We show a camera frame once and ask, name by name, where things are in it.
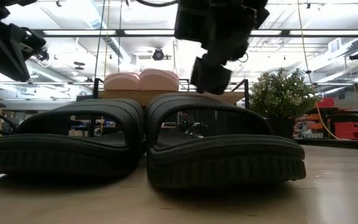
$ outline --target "potted plant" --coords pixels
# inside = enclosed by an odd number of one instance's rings
[[[292,138],[295,118],[312,109],[318,97],[295,70],[288,75],[281,68],[277,73],[263,73],[254,84],[250,108],[267,119],[274,135]]]

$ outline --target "plant pot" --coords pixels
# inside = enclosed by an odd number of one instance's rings
[[[293,139],[293,127],[295,125],[295,119],[268,119],[267,122],[269,123],[270,127],[272,127],[274,135]]]

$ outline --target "pink object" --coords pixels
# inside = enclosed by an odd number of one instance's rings
[[[112,73],[104,79],[105,90],[140,90],[139,76],[134,72]]]
[[[139,81],[141,90],[179,90],[178,75],[166,70],[145,69],[139,75]]]

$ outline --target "security camera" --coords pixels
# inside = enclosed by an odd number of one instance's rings
[[[163,60],[164,59],[164,53],[162,52],[162,49],[155,49],[153,54],[154,60]]]

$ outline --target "black slide sandal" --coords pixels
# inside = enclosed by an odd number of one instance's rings
[[[71,115],[112,118],[123,133],[67,136]],[[125,176],[144,154],[143,110],[134,100],[84,100],[25,120],[0,137],[0,174]]]
[[[164,119],[180,110],[241,114],[251,134],[198,138],[160,133]],[[147,176],[154,187],[173,189],[280,182],[306,177],[305,152],[295,141],[272,136],[258,114],[205,96],[164,94],[149,105],[146,119]]]

